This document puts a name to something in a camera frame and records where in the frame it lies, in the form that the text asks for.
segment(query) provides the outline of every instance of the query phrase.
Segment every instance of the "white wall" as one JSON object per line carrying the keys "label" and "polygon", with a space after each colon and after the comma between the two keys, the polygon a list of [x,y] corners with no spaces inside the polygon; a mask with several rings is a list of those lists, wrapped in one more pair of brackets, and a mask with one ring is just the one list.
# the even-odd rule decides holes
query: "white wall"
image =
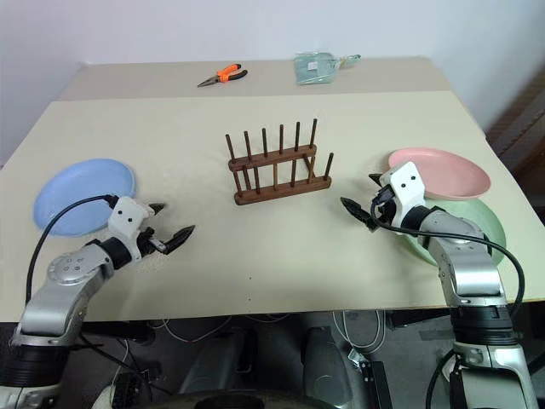
{"label": "white wall", "polygon": [[545,62],[543,0],[0,1],[0,163],[80,61],[426,55],[483,128]]}

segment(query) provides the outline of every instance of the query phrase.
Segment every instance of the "green plate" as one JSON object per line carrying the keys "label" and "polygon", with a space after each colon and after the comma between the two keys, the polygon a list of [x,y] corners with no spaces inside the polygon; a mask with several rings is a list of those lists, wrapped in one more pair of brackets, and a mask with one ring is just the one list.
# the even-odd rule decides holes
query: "green plate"
{"label": "green plate", "polygon": [[[505,239],[505,232],[503,231],[502,224],[491,208],[480,200],[449,201],[426,199],[426,205],[429,208],[438,206],[454,216],[471,220],[480,227],[490,241],[498,243],[502,247],[506,246],[507,241]],[[420,257],[434,266],[437,265],[427,250],[418,244],[415,237],[408,235],[405,235],[405,237],[409,240],[411,247]],[[492,260],[496,265],[499,264],[502,259],[503,253],[492,250]]]}

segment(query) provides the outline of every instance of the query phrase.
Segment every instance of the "plastic bag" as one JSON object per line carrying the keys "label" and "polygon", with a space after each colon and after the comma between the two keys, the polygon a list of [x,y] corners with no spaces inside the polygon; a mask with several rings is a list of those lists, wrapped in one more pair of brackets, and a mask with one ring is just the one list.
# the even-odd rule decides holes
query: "plastic bag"
{"label": "plastic bag", "polygon": [[294,59],[297,83],[299,85],[332,83],[340,68],[351,66],[359,61],[361,61],[361,55],[335,58],[330,53],[299,54]]}

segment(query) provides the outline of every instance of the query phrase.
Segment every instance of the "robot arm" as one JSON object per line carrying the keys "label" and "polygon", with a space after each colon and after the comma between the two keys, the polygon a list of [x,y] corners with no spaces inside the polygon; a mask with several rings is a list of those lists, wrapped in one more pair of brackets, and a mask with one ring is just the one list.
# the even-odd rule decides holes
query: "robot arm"
{"label": "robot arm", "polygon": [[68,355],[81,331],[91,297],[123,266],[155,250],[169,254],[191,235],[183,228],[163,243],[140,230],[163,204],[117,200],[108,220],[112,237],[53,260],[43,286],[26,305],[0,377],[0,408],[48,408],[59,394]]}
{"label": "robot arm", "polygon": [[[473,222],[425,206],[424,185],[413,163],[371,178],[382,186],[371,213],[350,199],[341,199],[371,231],[383,226],[485,239]],[[381,212],[378,219],[375,208]],[[524,352],[514,337],[500,274],[487,246],[468,239],[415,235],[439,267],[450,308],[456,338],[456,366],[450,375],[452,407],[537,409]]]}

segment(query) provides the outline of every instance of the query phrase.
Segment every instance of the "black cable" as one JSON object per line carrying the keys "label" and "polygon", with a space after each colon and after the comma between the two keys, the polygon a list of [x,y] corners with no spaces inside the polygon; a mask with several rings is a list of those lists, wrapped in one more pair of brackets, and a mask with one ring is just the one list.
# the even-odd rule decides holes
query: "black cable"
{"label": "black cable", "polygon": [[509,259],[509,261],[514,265],[515,269],[517,270],[517,275],[519,277],[519,289],[517,290],[517,296],[514,299],[513,305],[511,306],[511,318],[513,318],[520,309],[520,305],[522,304],[522,299],[525,295],[525,273],[522,269],[522,266],[520,266],[519,261],[516,259],[516,257],[511,254],[510,251],[508,251],[506,248],[501,247],[499,244],[494,243],[493,241],[489,241],[486,239],[481,239],[479,237],[473,237],[473,236],[467,236],[465,234],[456,234],[456,233],[435,233],[435,232],[423,232],[420,230],[413,230],[412,228],[395,228],[394,226],[389,226],[385,222],[382,222],[381,220],[376,217],[375,214],[376,210],[376,201],[373,200],[371,202],[371,208],[370,208],[370,215],[373,219],[373,222],[376,223],[377,226],[380,226],[381,228],[385,228],[386,230],[390,230],[392,232],[397,233],[404,233],[404,234],[410,234],[413,236],[426,236],[426,237],[441,237],[444,239],[459,239],[459,240],[467,240],[467,241],[473,241],[475,243],[480,243],[482,245],[488,245],[489,247],[492,247],[501,253],[505,255]]}
{"label": "black cable", "polygon": [[79,334],[79,337],[81,338],[81,340],[83,341],[83,343],[85,345],[89,346],[89,348],[91,350],[93,350],[94,352],[96,352],[98,355],[100,355],[103,358],[106,358],[107,360],[110,360],[111,362],[121,366],[122,368],[126,369],[127,371],[133,372],[146,385],[146,392],[148,394],[148,397],[149,397],[150,401],[153,401],[152,388],[156,389],[156,390],[160,390],[161,392],[163,392],[163,393],[165,393],[165,394],[167,394],[169,396],[171,396],[173,394],[172,392],[170,392],[167,389],[163,389],[160,386],[157,386],[157,385],[155,385],[153,383],[148,382],[147,379],[141,373],[139,373],[135,368],[133,368],[129,364],[124,363],[123,361],[119,360],[115,356],[112,356],[112,355],[108,354],[107,352],[103,351],[102,349],[97,348],[83,334]]}
{"label": "black cable", "polygon": [[72,203],[69,206],[65,207],[63,210],[61,210],[57,215],[49,222],[45,230],[43,230],[42,237],[40,237],[40,240],[37,242],[36,247],[34,248],[34,252],[32,253],[31,263],[28,266],[28,272],[26,273],[26,297],[25,297],[25,304],[28,304],[29,301],[31,301],[32,297],[32,277],[34,276],[34,267],[36,266],[36,260],[38,254],[40,254],[40,250],[42,249],[43,242],[48,237],[49,232],[59,221],[61,217],[63,217],[67,212],[72,210],[74,207],[78,207],[79,205],[83,205],[88,202],[94,202],[96,200],[105,200],[106,202],[110,203],[110,200],[112,199],[112,196],[110,194],[103,194],[101,196],[93,196],[92,198],[86,198],[83,200],[79,200],[78,202]]}
{"label": "black cable", "polygon": [[[91,343],[89,340],[87,340],[87,342],[88,342],[88,343],[85,343],[86,347],[87,347],[88,349],[91,349],[91,350],[93,350],[94,352],[97,352],[97,353],[98,353],[97,349],[99,349],[99,348],[97,348],[97,344]],[[118,364],[118,359],[117,359],[115,356],[112,356],[112,355],[108,354],[107,352],[105,352],[105,351],[102,350],[102,349],[99,349],[99,350],[100,350],[100,352],[101,352],[101,354],[100,354],[101,356],[103,356],[103,357],[106,358],[107,360],[111,360],[112,362],[115,362],[116,364]],[[134,356],[130,353],[130,349],[129,349],[129,355],[130,355],[131,359],[133,360],[133,362],[135,363],[135,366],[138,366],[138,364],[136,364],[136,360],[135,360]],[[138,368],[138,367],[135,369],[135,368],[133,368],[132,366],[128,366],[129,368],[127,368],[126,366],[128,366],[128,365],[125,364],[125,366],[122,366],[122,367],[125,368],[125,369],[128,369],[128,370],[131,371],[131,372],[138,371],[138,373],[141,373],[141,370],[140,370],[140,368]],[[163,389],[163,388],[161,388],[160,386],[157,386],[157,385],[154,384],[154,383],[151,383],[151,382],[148,382],[148,381],[146,381],[146,382],[150,385],[150,388],[152,388],[152,389],[159,390],[159,391],[163,392],[164,394],[167,394],[168,396],[172,396],[172,395],[173,395],[173,393],[170,392],[170,391],[167,390],[167,389]]]}
{"label": "black cable", "polygon": [[437,367],[435,368],[435,371],[433,372],[432,378],[429,381],[429,385],[427,386],[426,391],[426,409],[432,408],[432,397],[433,397],[433,390],[435,389],[435,384],[437,382],[437,379],[439,378],[439,375],[441,374],[441,371],[443,370],[443,366],[448,362],[448,360],[454,355],[454,349],[451,349],[449,352],[441,358],[439,363],[437,364]]}

